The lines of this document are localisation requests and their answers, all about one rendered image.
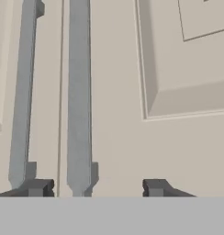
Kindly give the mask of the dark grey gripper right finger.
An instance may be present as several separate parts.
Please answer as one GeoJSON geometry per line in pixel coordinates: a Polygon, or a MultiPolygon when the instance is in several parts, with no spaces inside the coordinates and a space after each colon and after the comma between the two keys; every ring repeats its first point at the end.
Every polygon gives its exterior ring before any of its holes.
{"type": "Polygon", "coordinates": [[[187,192],[173,188],[165,179],[144,179],[142,186],[143,196],[192,196],[187,192]]]}

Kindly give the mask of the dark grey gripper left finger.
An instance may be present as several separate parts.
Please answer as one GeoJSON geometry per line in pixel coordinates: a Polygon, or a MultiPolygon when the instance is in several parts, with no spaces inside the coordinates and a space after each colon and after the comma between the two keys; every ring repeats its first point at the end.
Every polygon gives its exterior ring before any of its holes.
{"type": "Polygon", "coordinates": [[[53,179],[32,179],[27,180],[20,187],[0,193],[0,196],[54,196],[53,179]]]}

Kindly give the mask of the beige cabinet door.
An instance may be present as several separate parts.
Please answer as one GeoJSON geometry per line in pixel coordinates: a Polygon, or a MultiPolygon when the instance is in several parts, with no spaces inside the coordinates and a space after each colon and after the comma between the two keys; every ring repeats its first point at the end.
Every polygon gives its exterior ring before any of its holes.
{"type": "Polygon", "coordinates": [[[58,178],[62,0],[0,0],[0,194],[58,178]]]}
{"type": "MultiPolygon", "coordinates": [[[[91,196],[142,196],[165,179],[224,196],[224,0],[90,0],[91,196]]],[[[70,0],[59,194],[67,184],[70,0]]]]}

